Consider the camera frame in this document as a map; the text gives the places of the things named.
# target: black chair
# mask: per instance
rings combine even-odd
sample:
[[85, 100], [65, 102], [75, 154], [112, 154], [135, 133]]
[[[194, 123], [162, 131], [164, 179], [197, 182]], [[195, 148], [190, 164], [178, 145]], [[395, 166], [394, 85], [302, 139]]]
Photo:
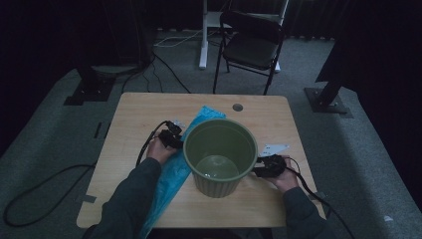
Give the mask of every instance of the black chair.
[[213, 94], [217, 87], [220, 60], [223, 56], [227, 72], [230, 72], [229, 66], [232, 66], [267, 76], [264, 90], [266, 95], [285, 38], [283, 28], [278, 22], [267, 18], [228, 10], [220, 16], [220, 33], [223, 39], [218, 53]]

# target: bucket rim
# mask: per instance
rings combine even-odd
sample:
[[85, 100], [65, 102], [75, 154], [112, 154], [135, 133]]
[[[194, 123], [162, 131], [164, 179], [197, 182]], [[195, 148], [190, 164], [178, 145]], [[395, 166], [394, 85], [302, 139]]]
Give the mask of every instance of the bucket rim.
[[229, 182], [235, 182], [235, 181], [238, 181], [238, 180], [242, 179], [243, 177], [245, 177], [247, 174], [249, 174], [252, 171], [252, 169], [254, 168], [254, 166], [255, 166], [255, 164], [257, 162], [257, 159], [258, 159], [258, 145], [257, 145], [257, 141], [255, 140], [255, 137], [251, 133], [251, 131], [248, 130], [241, 123], [239, 123], [239, 122], [237, 122], [235, 120], [232, 120], [232, 119], [207, 119], [207, 120], [205, 120], [205, 121], [197, 124], [195, 127], [193, 127], [192, 130], [190, 130], [189, 133], [188, 133], [188, 135], [185, 137], [184, 142], [186, 142], [188, 140], [189, 135], [190, 135], [190, 133], [192, 131], [194, 131], [199, 126], [201, 126], [201, 125], [203, 125], [205, 123], [208, 123], [210, 121], [228, 121], [230, 123], [233, 123], [233, 124], [238, 125], [241, 129], [243, 129], [251, 137], [252, 142], [253, 142], [253, 147], [254, 147], [254, 150], [255, 150], [255, 153], [254, 153], [255, 155], [254, 155], [253, 162], [251, 162], [251, 165], [249, 165], [249, 167], [244, 172], [242, 172], [239, 175], [236, 175], [234, 177], [228, 177], [228, 178], [213, 178], [213, 177], [209, 177], [209, 176], [206, 176], [204, 173], [200, 172], [199, 170], [197, 170], [192, 165], [192, 163], [188, 160], [188, 157], [187, 157], [187, 154], [186, 154], [186, 143], [183, 143], [183, 155], [184, 155], [184, 158], [185, 158], [186, 163], [188, 164], [188, 166], [190, 167], [190, 169], [192, 170], [193, 173], [197, 174], [198, 176], [200, 176], [202, 178], [205, 178], [207, 180], [210, 180], [210, 181], [214, 181], [214, 182], [227, 182], [227, 183], [229, 183]]

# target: cable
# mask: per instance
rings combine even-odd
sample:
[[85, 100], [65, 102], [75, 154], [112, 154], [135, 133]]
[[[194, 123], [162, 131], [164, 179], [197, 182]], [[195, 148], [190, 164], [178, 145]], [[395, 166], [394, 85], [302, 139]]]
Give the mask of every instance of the cable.
[[[190, 37], [168, 37], [168, 38], [165, 38], [165, 39], [163, 39], [163, 40], [159, 41], [158, 43], [154, 44], [154, 47], [168, 47], [168, 48], [170, 48], [170, 47], [176, 47], [176, 46], [178, 46], [178, 45], [180, 45], [180, 44], [182, 44], [182, 43], [186, 42], [187, 40], [189, 40], [189, 39], [191, 39], [191, 38], [194, 38], [194, 37], [195, 37], [196, 35], [198, 35], [200, 32], [202, 32], [202, 30], [200, 30], [200, 31], [196, 32], [195, 34], [193, 34], [193, 35], [192, 35], [192, 36], [190, 36]], [[183, 39], [183, 40], [182, 40], [182, 41], [180, 41], [180, 42], [178, 42], [178, 43], [176, 43], [176, 44], [174, 44], [174, 45], [170, 45], [170, 46], [161, 46], [161, 45], [159, 45], [159, 44], [161, 44], [161, 43], [163, 43], [163, 42], [165, 42], [165, 41], [167, 41], [167, 40], [170, 40], [170, 39]]]
[[[292, 159], [291, 157], [287, 157], [290, 160], [293, 160], [298, 168], [299, 168], [299, 164]], [[316, 200], [318, 200], [320, 203], [322, 203], [323, 205], [328, 207], [328, 213], [325, 215], [325, 217], [329, 216], [329, 213], [332, 212], [334, 213], [335, 216], [337, 216], [338, 220], [341, 222], [341, 224], [343, 225], [343, 227], [346, 229], [346, 231], [348, 232], [348, 234], [350, 235], [351, 238], [354, 239], [354, 235], [353, 233], [350, 231], [350, 229], [347, 227], [347, 225], [345, 224], [344, 220], [341, 218], [341, 216], [334, 210], [334, 208], [332, 208], [331, 205], [329, 205], [329, 203], [327, 203], [325, 200], [323, 200], [322, 198], [320, 198], [319, 196], [317, 196], [315, 193], [313, 193], [310, 188], [308, 187], [307, 183], [305, 182], [305, 179], [302, 177], [302, 175], [299, 172], [296, 172], [294, 169], [290, 168], [290, 167], [286, 167], [286, 169], [292, 173], [295, 174], [296, 177], [299, 178], [299, 180], [302, 183], [302, 186], [304, 187], [304, 189], [307, 191], [307, 193], [309, 193], [313, 198], [315, 198]]]
[[121, 91], [120, 91], [120, 93], [121, 94], [123, 94], [124, 93], [124, 87], [126, 86], [126, 84], [127, 84], [127, 82], [132, 78], [132, 77], [134, 77], [135, 75], [137, 75], [137, 74], [139, 74], [139, 73], [141, 73], [141, 72], [135, 72], [135, 73], [133, 73], [133, 74], [131, 74], [126, 80], [124, 80], [124, 83], [123, 83], [123, 86], [121, 86]]
[[165, 123], [168, 123], [168, 120], [161, 122], [154, 131], [151, 132], [146, 142], [143, 144], [142, 149], [140, 150], [139, 156], [137, 157], [136, 166], [140, 164], [140, 161], [142, 160], [143, 153], [145, 152], [146, 148], [148, 147], [149, 143], [152, 141], [152, 139], [155, 136], [155, 133], [158, 131], [158, 129], [163, 126]]
[[145, 78], [146, 80], [146, 91], [151, 93], [151, 91], [149, 90], [149, 79], [148, 77], [145, 75], [145, 72], [142, 73], [142, 76]]
[[153, 55], [158, 58], [167, 68], [170, 70], [170, 72], [173, 74], [173, 76], [176, 78], [177, 82], [186, 90], [187, 93], [191, 94], [191, 92], [183, 85], [183, 83], [179, 80], [179, 78], [176, 76], [176, 74], [173, 72], [173, 70], [170, 68], [170, 66], [167, 65], [160, 57], [158, 57], [155, 53]]
[[[3, 212], [3, 221], [6, 223], [6, 225], [11, 226], [11, 227], [26, 227], [26, 226], [30, 226], [33, 225], [41, 220], [43, 220], [44, 218], [46, 218], [48, 215], [50, 215], [62, 202], [63, 200], [68, 196], [68, 194], [75, 188], [75, 186], [78, 184], [79, 181], [81, 181], [81, 179], [87, 174], [88, 171], [90, 171], [92, 168], [96, 167], [97, 162], [93, 163], [93, 164], [77, 164], [74, 166], [70, 166], [67, 167], [65, 169], [62, 169], [61, 171], [53, 174], [52, 176], [48, 177], [47, 179], [45, 179], [44, 181], [42, 181], [41, 183], [35, 185], [34, 187], [22, 192], [21, 194], [17, 195], [15, 198], [13, 198], [6, 206], [6, 208], [4, 209]], [[56, 177], [57, 175], [68, 171], [70, 169], [74, 169], [74, 168], [78, 168], [78, 167], [87, 167], [87, 169], [84, 171], [84, 173], [81, 174], [81, 176], [74, 182], [74, 184], [70, 187], [70, 189], [59, 199], [59, 201], [52, 207], [50, 208], [49, 211], [47, 211], [47, 213], [45, 213], [44, 215], [40, 216], [39, 218], [30, 221], [30, 222], [26, 222], [26, 223], [14, 223], [11, 222], [8, 218], [8, 214], [9, 214], [9, 210], [11, 209], [11, 207], [21, 198], [23, 198], [24, 196], [28, 195], [29, 193], [35, 191], [37, 188], [41, 187], [42, 185], [44, 185], [45, 183], [47, 183], [48, 181], [50, 181], [51, 179], [53, 179], [54, 177]]]
[[220, 47], [220, 43], [208, 40], [208, 44], [214, 47]]
[[152, 63], [152, 68], [153, 68], [153, 70], [152, 70], [152, 73], [157, 77], [157, 79], [158, 79], [158, 83], [159, 83], [159, 88], [161, 89], [161, 92], [162, 93], [164, 93], [164, 91], [162, 90], [162, 83], [161, 83], [161, 80], [159, 79], [159, 77], [155, 74], [155, 65]]
[[93, 67], [93, 70], [98, 74], [98, 76], [115, 77], [116, 78], [116, 77], [120, 77], [120, 76], [123, 76], [123, 75], [136, 73], [136, 72], [139, 71], [139, 67], [135, 67], [135, 68], [124, 70], [124, 71], [117, 72], [117, 73], [103, 72], [103, 71], [96, 69], [95, 67]]

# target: hand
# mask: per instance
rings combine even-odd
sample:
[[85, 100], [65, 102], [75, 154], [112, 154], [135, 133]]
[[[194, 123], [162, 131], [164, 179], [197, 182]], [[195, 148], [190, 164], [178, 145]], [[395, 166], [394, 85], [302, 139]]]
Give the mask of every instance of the hand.
[[176, 148], [171, 146], [165, 147], [161, 139], [158, 137], [158, 132], [155, 134], [155, 138], [149, 143], [148, 150], [146, 152], [147, 157], [152, 157], [163, 165], [167, 159], [177, 151]]
[[[291, 161], [288, 158], [285, 158], [285, 162], [287, 167], [292, 168]], [[287, 169], [278, 177], [267, 177], [265, 179], [272, 182], [283, 193], [294, 187], [299, 187], [296, 175]]]

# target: black cable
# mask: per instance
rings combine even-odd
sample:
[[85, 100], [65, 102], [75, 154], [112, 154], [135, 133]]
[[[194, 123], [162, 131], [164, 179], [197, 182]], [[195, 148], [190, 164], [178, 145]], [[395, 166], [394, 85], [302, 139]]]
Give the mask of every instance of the black cable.
[[286, 158], [290, 159], [291, 161], [293, 161], [296, 164], [296, 166], [298, 167], [298, 172], [299, 172], [299, 174], [301, 174], [301, 168], [299, 167], [298, 162], [296, 160], [292, 159], [291, 157], [286, 157]]
[[[81, 179], [87, 174], [88, 171], [90, 171], [92, 168], [96, 167], [97, 162], [93, 163], [93, 164], [77, 164], [74, 166], [70, 166], [67, 167], [65, 169], [62, 169], [61, 171], [53, 174], [52, 176], [48, 177], [47, 179], [45, 179], [44, 181], [42, 181], [41, 183], [35, 185], [34, 187], [22, 192], [21, 194], [17, 195], [15, 198], [13, 198], [6, 206], [6, 208], [4, 209], [3, 212], [3, 221], [4, 223], [6, 223], [6, 225], [11, 226], [11, 227], [26, 227], [26, 226], [30, 226], [33, 225], [41, 220], [43, 220], [44, 218], [46, 218], [48, 215], [50, 215], [62, 202], [63, 200], [69, 195], [69, 193], [75, 188], [75, 186], [78, 184], [79, 181], [81, 181]], [[8, 218], [8, 214], [9, 214], [9, 210], [12, 208], [12, 206], [21, 198], [23, 198], [24, 196], [28, 195], [29, 193], [33, 192], [34, 190], [36, 190], [37, 188], [41, 187], [42, 185], [44, 185], [46, 182], [50, 181], [51, 179], [53, 179], [54, 177], [56, 177], [57, 175], [68, 171], [70, 169], [74, 169], [74, 168], [78, 168], [78, 167], [87, 167], [87, 169], [84, 171], [84, 173], [81, 174], [81, 176], [74, 182], [74, 184], [70, 187], [70, 189], [60, 198], [60, 200], [52, 207], [50, 208], [49, 211], [47, 211], [47, 213], [45, 213], [44, 215], [42, 215], [41, 217], [30, 221], [30, 222], [26, 222], [26, 223], [14, 223], [11, 222]]]
[[110, 73], [110, 72], [102, 72], [100, 70], [97, 70], [95, 68], [93, 68], [93, 70], [99, 75], [99, 76], [104, 76], [104, 77], [120, 77], [123, 75], [127, 75], [127, 74], [132, 74], [132, 73], [136, 73], [139, 71], [139, 67], [136, 68], [132, 68], [132, 69], [128, 69], [128, 70], [124, 70], [121, 72], [117, 72], [117, 73]]
[[132, 73], [126, 80], [124, 80], [124, 83], [123, 83], [123, 86], [121, 86], [121, 91], [120, 91], [120, 93], [121, 94], [123, 94], [124, 93], [124, 87], [126, 86], [126, 84], [127, 84], [127, 82], [132, 78], [132, 77], [134, 77], [135, 75], [137, 75], [137, 74], [139, 74], [139, 73], [141, 73], [141, 72], [135, 72], [135, 73]]
[[146, 142], [143, 144], [142, 149], [140, 150], [139, 156], [137, 157], [137, 161], [136, 161], [136, 166], [138, 166], [140, 164], [140, 161], [142, 160], [143, 157], [143, 153], [145, 152], [146, 148], [148, 147], [149, 143], [152, 141], [153, 137], [155, 136], [155, 133], [158, 131], [158, 129], [163, 126], [164, 124], [168, 123], [169, 121], [163, 121], [161, 122], [154, 131], [151, 132], [151, 134], [149, 135], [148, 139], [146, 140]]
[[142, 76], [145, 78], [146, 80], [146, 91], [151, 93], [151, 91], [149, 90], [149, 79], [148, 77], [145, 75], [145, 72], [142, 73]]
[[208, 44], [214, 47], [220, 47], [220, 43], [208, 40]]
[[159, 77], [155, 74], [155, 65], [152, 63], [152, 68], [153, 68], [153, 70], [152, 70], [152, 73], [157, 77], [157, 79], [158, 79], [158, 83], [159, 83], [159, 88], [161, 89], [161, 92], [162, 93], [164, 93], [164, 91], [162, 90], [162, 83], [161, 83], [161, 80], [159, 79]]
[[173, 72], [173, 70], [170, 68], [170, 66], [167, 65], [160, 57], [158, 57], [155, 53], [153, 55], [158, 58], [167, 68], [170, 70], [170, 72], [173, 74], [173, 76], [176, 78], [177, 82], [186, 90], [187, 93], [191, 94], [191, 92], [183, 85], [183, 83], [179, 80], [179, 78], [176, 76], [176, 74]]
[[313, 193], [310, 188], [308, 187], [307, 183], [305, 182], [305, 179], [302, 177], [302, 175], [298, 172], [296, 172], [294, 169], [286, 167], [286, 169], [292, 173], [295, 174], [296, 177], [299, 178], [299, 180], [302, 183], [302, 186], [304, 187], [304, 189], [307, 191], [307, 193], [309, 193], [313, 198], [315, 198], [316, 200], [318, 200], [320, 203], [322, 203], [323, 205], [328, 207], [328, 212], [332, 212], [334, 213], [335, 216], [337, 216], [338, 220], [341, 222], [341, 224], [343, 225], [343, 227], [347, 230], [348, 234], [350, 235], [351, 238], [354, 239], [353, 233], [350, 231], [350, 229], [347, 227], [347, 225], [345, 224], [344, 220], [341, 218], [341, 216], [334, 210], [334, 208], [332, 208], [331, 205], [329, 205], [329, 203], [327, 203], [325, 200], [323, 200], [322, 198], [320, 198], [319, 196], [317, 196], [315, 193]]

